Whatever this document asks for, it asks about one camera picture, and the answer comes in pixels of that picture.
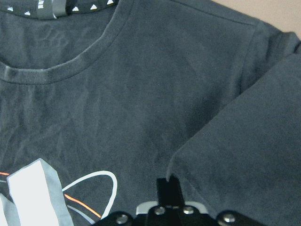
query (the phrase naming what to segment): shirt sleeve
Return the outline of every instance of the shirt sleeve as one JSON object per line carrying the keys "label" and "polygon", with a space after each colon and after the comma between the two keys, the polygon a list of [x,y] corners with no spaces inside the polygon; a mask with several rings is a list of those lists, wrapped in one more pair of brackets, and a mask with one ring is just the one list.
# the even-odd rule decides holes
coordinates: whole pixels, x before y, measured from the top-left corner
{"label": "shirt sleeve", "polygon": [[186,201],[213,217],[235,210],[263,224],[300,225],[301,45],[293,32],[260,22],[241,94],[171,158]]}

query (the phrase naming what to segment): white triangle pattern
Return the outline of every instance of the white triangle pattern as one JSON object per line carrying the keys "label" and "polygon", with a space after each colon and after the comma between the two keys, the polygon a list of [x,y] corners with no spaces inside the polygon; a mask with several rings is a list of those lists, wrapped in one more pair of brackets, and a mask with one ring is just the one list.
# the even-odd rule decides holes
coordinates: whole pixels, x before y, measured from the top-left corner
{"label": "white triangle pattern", "polygon": [[93,10],[93,9],[97,9],[97,6],[94,4],[91,6],[90,10]]}
{"label": "white triangle pattern", "polygon": [[79,11],[79,8],[74,7],[72,11],[73,11],[73,12],[74,12],[74,11]]}

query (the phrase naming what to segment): printed graphic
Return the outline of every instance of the printed graphic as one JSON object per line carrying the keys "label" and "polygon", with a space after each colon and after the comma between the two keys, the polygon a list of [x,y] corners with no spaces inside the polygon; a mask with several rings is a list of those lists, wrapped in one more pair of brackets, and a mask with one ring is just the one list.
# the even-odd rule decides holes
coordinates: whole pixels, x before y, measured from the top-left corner
{"label": "printed graphic", "polygon": [[[110,200],[101,215],[87,204],[67,194],[72,186],[95,176],[109,176],[113,181]],[[65,199],[73,201],[86,208],[90,214],[99,219],[105,218],[114,203],[117,193],[117,179],[112,172],[97,171],[77,179],[62,189],[57,172],[44,160],[37,159],[13,174],[0,172],[0,183],[7,183],[10,196],[14,203],[0,194],[0,225],[1,226],[73,226],[67,208],[76,212],[90,224],[95,221],[87,214],[73,206],[66,205]]]}

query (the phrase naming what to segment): shoulder seam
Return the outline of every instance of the shoulder seam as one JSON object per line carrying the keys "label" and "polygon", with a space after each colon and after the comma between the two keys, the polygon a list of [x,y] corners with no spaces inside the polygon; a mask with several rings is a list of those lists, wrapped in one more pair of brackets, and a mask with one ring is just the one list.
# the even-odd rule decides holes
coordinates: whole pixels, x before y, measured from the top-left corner
{"label": "shoulder seam", "polygon": [[250,38],[250,41],[249,41],[249,44],[248,44],[248,48],[246,49],[246,55],[244,57],[244,61],[243,61],[242,65],[241,65],[240,78],[239,78],[239,94],[241,94],[241,89],[242,89],[242,87],[241,87],[242,84],[241,83],[242,83],[242,80],[243,80],[244,68],[245,68],[246,59],[247,59],[247,56],[248,56],[248,53],[249,53],[249,48],[251,47],[251,43],[252,43],[252,41],[254,39],[255,33],[256,33],[256,31],[257,31],[257,29],[258,29],[258,27],[259,27],[260,24],[262,24],[261,20],[255,26],[255,29],[254,29],[253,34],[252,34],[252,37]]}
{"label": "shoulder seam", "polygon": [[244,22],[241,22],[241,21],[232,20],[232,19],[229,19],[229,18],[223,17],[223,16],[221,16],[221,15],[217,15],[217,14],[209,13],[209,12],[207,12],[207,11],[201,10],[201,9],[199,9],[199,8],[196,8],[196,7],[193,7],[193,6],[191,6],[191,5],[188,5],[188,4],[185,4],[185,3],[182,3],[182,2],[178,2],[177,0],[169,0],[169,1],[172,1],[172,2],[175,2],[175,3],[181,4],[181,5],[184,5],[184,6],[187,6],[187,7],[193,8],[193,9],[195,9],[195,10],[197,10],[197,11],[200,11],[200,12],[206,13],[206,14],[208,14],[208,15],[216,16],[216,17],[219,17],[219,18],[222,18],[222,19],[225,19],[225,20],[229,20],[229,21],[235,22],[235,23],[239,23],[239,24],[246,24],[246,25],[251,25],[251,26],[254,26],[254,27],[256,27],[256,26],[257,26],[257,24],[244,23]]}

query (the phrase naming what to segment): beige background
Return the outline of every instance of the beige background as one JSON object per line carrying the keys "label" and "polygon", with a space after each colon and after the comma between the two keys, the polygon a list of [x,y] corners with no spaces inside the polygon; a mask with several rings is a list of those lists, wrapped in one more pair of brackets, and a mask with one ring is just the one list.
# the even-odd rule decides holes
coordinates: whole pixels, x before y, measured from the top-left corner
{"label": "beige background", "polygon": [[213,0],[236,11],[259,18],[301,39],[301,0]]}

